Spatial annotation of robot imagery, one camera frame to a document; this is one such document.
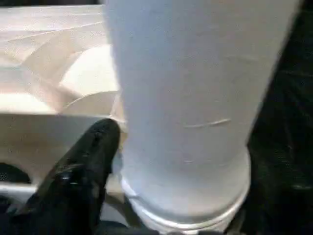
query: white cylinder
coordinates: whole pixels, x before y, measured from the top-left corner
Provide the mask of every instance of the white cylinder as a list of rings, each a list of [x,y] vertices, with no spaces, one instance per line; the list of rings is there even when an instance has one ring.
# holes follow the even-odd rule
[[[224,230],[242,204],[246,139],[297,1],[277,2],[108,1],[122,186],[147,226]]]

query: white container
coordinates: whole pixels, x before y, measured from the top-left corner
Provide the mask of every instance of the white container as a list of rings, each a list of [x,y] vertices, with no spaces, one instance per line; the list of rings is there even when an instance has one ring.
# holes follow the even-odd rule
[[[108,1],[129,129],[122,184],[148,227],[227,227],[248,191],[246,140],[297,4]]]

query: black object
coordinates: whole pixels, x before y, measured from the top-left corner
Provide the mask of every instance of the black object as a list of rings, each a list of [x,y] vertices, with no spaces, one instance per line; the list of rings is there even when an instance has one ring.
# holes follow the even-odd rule
[[[16,166],[0,163],[0,182],[30,184],[29,176]],[[12,199],[0,195],[0,213],[5,213]]]
[[[94,234],[119,137],[115,121],[104,119],[94,124],[54,166],[25,206],[9,215],[8,234]]]

